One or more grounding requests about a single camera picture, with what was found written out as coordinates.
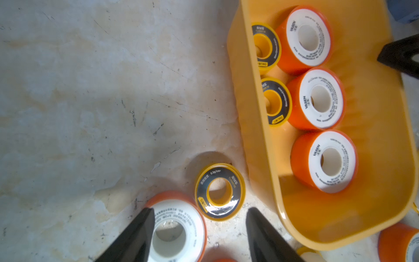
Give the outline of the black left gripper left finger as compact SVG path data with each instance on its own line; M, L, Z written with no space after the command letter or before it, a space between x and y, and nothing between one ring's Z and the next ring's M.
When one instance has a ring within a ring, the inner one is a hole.
M154 209L145 207L96 261L148 261L154 228Z

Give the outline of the yellow plastic storage box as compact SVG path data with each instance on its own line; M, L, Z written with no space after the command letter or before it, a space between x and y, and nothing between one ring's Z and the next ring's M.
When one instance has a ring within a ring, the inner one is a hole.
M250 184L303 245L343 247L399 222L419 185L419 159L400 74L378 62L392 42L385 1L307 1L334 36L326 62L343 82L347 107L339 131L353 141L358 172L344 191L321 192L292 174L290 154L303 135L288 123L268 124L252 23L279 26L301 1L239 1L227 40Z

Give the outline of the black yellow sealing tape roll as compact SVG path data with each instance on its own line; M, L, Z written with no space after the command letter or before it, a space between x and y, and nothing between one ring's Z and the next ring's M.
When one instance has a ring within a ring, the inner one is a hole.
M252 33L260 75L277 66L282 54L282 45L275 30L266 23L252 23Z
M200 212L212 221L236 216L246 197L241 173L231 164L216 163L203 169L196 179L194 197Z
M261 80L268 124L279 127L286 123L292 113L291 94L279 79L268 77Z

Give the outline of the orange white sealing tape roll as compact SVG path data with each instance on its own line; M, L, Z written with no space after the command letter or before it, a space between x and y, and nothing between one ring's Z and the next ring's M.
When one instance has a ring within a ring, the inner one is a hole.
M419 230L396 223L379 235L378 253L381 262L418 262Z
M322 13L309 5L294 8L276 33L282 45L278 67L287 74L303 74L331 57L331 26Z
M230 258L221 258L221 259L216 259L213 262L237 262L237 261Z
M344 87L329 69L315 67L287 84L292 99L290 124L304 131L335 128L346 107Z
M353 141L338 130L311 132L294 142L290 164L301 183L335 194L345 190L357 176L359 158Z
M165 191L145 206L155 212L149 262L202 261L207 245L206 223L189 196Z

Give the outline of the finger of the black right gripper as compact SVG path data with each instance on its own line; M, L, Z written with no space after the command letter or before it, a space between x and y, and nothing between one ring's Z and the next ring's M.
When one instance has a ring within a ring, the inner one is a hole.
M419 35L384 45L377 61L401 73L419 78Z

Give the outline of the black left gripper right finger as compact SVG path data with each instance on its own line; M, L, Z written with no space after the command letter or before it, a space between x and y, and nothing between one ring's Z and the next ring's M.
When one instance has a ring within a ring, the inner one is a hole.
M253 262L303 261L256 207L248 209L246 228Z

